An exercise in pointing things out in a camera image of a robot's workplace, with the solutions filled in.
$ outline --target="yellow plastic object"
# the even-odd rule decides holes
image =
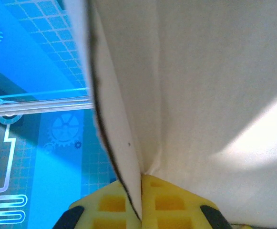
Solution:
[[[141,229],[127,195],[115,181],[70,206],[83,206],[75,229]]]
[[[143,175],[142,183],[142,229],[212,229],[200,209],[218,210],[211,201],[151,175]]]

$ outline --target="black rubber part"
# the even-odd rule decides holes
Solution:
[[[65,211],[52,229],[74,229],[83,211],[84,207],[82,206]]]
[[[232,229],[222,213],[207,205],[202,205],[201,210],[213,229]]]

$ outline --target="white fabric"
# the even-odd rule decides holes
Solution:
[[[277,1],[96,5],[141,171],[277,227]]]

